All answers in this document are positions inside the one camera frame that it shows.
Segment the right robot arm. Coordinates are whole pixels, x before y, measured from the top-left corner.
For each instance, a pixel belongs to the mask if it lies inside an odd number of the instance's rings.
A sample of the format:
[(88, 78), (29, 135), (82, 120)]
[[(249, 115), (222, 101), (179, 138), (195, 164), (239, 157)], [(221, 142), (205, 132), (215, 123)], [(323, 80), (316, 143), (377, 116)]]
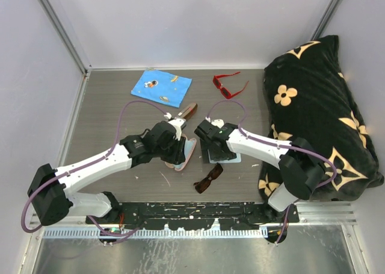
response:
[(322, 156), (313, 152), (305, 139), (275, 140), (232, 123), (218, 126), (208, 120), (202, 121), (194, 133), (221, 153), (247, 155), (279, 170), (282, 183), (272, 191), (263, 208), (270, 222), (278, 222), (294, 202), (309, 200), (325, 175)]

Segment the brown striped glasses case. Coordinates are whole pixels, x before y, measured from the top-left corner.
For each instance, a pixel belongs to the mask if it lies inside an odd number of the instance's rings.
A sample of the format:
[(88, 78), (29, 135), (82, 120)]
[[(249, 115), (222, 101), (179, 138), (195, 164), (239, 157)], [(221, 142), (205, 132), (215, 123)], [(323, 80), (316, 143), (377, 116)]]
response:
[(177, 121), (180, 125), (183, 125), (186, 123), (190, 118), (193, 117), (193, 115), (196, 113), (198, 109), (198, 105), (196, 102), (190, 103), (188, 106), (186, 106), (183, 110), (181, 110), (177, 114)]

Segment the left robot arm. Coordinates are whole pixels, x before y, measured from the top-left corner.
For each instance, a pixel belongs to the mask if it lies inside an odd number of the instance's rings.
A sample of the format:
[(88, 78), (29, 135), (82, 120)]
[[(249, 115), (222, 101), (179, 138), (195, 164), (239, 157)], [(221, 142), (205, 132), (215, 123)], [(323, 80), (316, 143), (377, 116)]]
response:
[(105, 223), (118, 221), (122, 208), (112, 193), (88, 194), (81, 190), (154, 158), (169, 164), (185, 162), (185, 124), (181, 118), (161, 121), (152, 129), (128, 135), (107, 151), (78, 163), (57, 169), (50, 164), (40, 166), (27, 194), (41, 225), (53, 225), (67, 216), (95, 217)]

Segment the tortoiseshell brown sunglasses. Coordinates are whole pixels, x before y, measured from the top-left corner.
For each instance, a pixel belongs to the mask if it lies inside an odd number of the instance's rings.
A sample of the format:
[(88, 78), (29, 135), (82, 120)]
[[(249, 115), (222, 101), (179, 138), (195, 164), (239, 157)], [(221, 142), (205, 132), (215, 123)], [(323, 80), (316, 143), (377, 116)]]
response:
[(223, 172), (221, 164), (217, 163), (214, 168), (199, 182), (193, 184), (197, 193), (202, 194)]

